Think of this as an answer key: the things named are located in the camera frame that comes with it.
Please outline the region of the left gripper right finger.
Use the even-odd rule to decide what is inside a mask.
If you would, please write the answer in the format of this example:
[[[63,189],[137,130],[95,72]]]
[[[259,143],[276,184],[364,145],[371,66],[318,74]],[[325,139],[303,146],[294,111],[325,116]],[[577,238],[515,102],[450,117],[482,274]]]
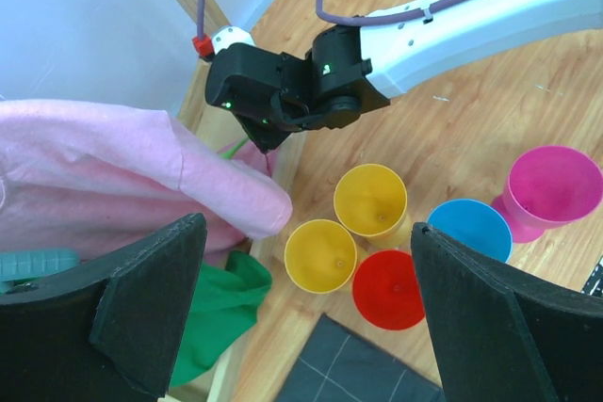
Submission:
[[[601,298],[425,222],[413,227],[411,254],[446,400],[601,400]]]

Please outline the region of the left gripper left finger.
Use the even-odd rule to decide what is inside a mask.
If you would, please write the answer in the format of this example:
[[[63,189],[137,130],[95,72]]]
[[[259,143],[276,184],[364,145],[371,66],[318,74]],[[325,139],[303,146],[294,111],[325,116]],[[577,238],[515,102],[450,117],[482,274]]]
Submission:
[[[190,214],[1,296],[4,401],[157,401],[166,395],[200,273]]]

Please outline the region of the blue wine glass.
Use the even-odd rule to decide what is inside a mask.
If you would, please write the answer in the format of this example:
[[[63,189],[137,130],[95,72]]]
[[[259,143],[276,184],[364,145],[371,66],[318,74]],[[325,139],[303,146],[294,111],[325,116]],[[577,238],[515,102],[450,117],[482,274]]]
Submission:
[[[482,201],[445,201],[431,211],[427,223],[502,263],[507,263],[512,255],[513,235],[507,221],[498,211]]]

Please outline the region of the red wine glass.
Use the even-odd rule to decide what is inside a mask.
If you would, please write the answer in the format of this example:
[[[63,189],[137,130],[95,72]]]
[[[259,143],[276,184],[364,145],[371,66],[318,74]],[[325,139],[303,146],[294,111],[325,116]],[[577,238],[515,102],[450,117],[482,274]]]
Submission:
[[[354,275],[352,298],[360,315],[383,330],[407,330],[425,317],[413,259],[401,250],[369,255]]]

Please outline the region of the magenta wine glass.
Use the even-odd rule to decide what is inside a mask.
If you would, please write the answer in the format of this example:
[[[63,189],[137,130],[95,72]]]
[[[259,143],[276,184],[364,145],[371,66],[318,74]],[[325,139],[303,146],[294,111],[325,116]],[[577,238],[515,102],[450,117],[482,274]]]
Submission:
[[[491,206],[513,241],[532,242],[545,231],[589,216],[602,202],[602,170],[585,153],[547,145],[520,155]]]

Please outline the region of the yellow wine glass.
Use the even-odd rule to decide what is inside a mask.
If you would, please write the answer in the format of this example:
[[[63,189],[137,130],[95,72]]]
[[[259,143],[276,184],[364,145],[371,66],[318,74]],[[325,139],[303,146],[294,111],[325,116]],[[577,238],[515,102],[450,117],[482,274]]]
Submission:
[[[374,247],[399,248],[410,239],[407,189],[386,166],[363,164],[346,172],[334,190],[334,212],[345,228]]]
[[[350,291],[359,265],[368,257],[350,232],[329,219],[300,225],[285,244],[284,265],[291,281],[315,295]]]

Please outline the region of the green wine glass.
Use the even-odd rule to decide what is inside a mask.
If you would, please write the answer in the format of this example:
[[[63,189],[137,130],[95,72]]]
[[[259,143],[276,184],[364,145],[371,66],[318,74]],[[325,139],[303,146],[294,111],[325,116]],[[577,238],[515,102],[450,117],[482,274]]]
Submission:
[[[232,160],[236,156],[238,151],[248,142],[249,139],[247,137],[242,138],[239,142],[234,143],[231,146],[227,147],[224,151],[219,152],[219,156],[226,160]]]

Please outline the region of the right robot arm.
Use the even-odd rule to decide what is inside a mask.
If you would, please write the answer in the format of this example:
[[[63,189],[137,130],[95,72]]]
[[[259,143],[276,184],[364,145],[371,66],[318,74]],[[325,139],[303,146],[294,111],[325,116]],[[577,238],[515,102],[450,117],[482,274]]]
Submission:
[[[441,73],[601,25],[602,0],[415,0],[331,20],[301,58],[226,26],[199,46],[204,97],[267,153],[294,133],[346,127]]]

